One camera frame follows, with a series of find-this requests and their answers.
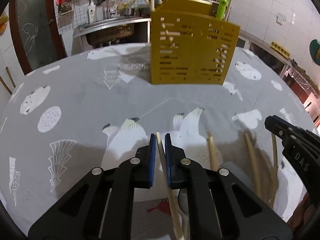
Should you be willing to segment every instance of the green round object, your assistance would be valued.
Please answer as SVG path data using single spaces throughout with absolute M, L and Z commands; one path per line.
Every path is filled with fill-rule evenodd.
M 317 51 L 320 49 L 320 44 L 318 43 L 318 41 L 317 41 L 317 40 L 311 41 L 310 46 L 309 46 L 309 49 L 310 49 L 310 55 L 311 55 L 311 57 L 312 57 L 312 60 L 313 60 L 317 65 L 320 65 L 320 58 L 319 58 L 319 59 L 316 59 L 316 53 L 317 53 Z

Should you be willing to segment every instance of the egg carton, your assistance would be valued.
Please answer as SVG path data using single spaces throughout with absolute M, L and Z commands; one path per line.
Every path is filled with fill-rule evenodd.
M 277 42 L 271 42 L 270 48 L 274 49 L 276 52 L 280 53 L 286 59 L 290 58 L 290 52 L 285 49 L 283 46 L 279 45 Z

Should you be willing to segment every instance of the round table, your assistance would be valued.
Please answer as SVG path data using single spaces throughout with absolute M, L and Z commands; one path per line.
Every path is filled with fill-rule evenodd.
M 268 162 L 272 165 L 271 134 L 264 127 L 267 116 L 278 115 L 317 133 L 296 95 L 248 50 L 236 48 L 223 86 L 152 85 L 149 50 L 148 44 L 139 43 L 84 52 L 37 69 L 17 85 L 0 124 L 0 198 L 25 234 L 93 167 L 117 167 L 147 145 L 151 133 L 159 131 L 164 137 L 169 132 L 173 145 L 209 168 L 209 131 L 223 161 L 235 163 L 250 181 L 245 131 L 251 134 L 258 161 L 264 163 L 262 174 L 268 172 Z M 274 210 L 287 221 L 305 192 L 282 157 L 281 141 L 277 144 Z M 270 181 L 261 177 L 268 198 Z M 146 201 L 140 202 L 143 205 L 152 200 L 155 205 L 161 198 L 166 198 L 166 191 L 157 158 L 154 186 L 148 192 L 136 191 L 135 201 Z M 161 215 L 147 214 L 137 205 L 134 210 L 144 211 L 141 218 L 155 221 L 146 227 L 156 227 L 152 223 Z M 165 214 L 161 208 L 156 212 Z M 151 237 L 145 233 L 148 228 L 139 230 L 133 233 L 135 239 Z

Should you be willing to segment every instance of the yellow basket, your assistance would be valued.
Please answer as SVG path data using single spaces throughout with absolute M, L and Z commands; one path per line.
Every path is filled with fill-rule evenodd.
M 240 27 L 212 11 L 207 1 L 163 0 L 151 14 L 152 84 L 223 84 Z

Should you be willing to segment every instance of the stainless steel sink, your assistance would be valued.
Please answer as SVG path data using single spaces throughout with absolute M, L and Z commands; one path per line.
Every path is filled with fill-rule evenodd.
M 101 20 L 92 24 L 80 26 L 80 32 L 74 34 L 73 37 L 83 36 L 92 32 L 100 31 L 106 28 L 111 28 L 123 24 L 139 23 L 150 21 L 150 18 L 143 18 L 137 16 L 118 16 L 110 19 Z

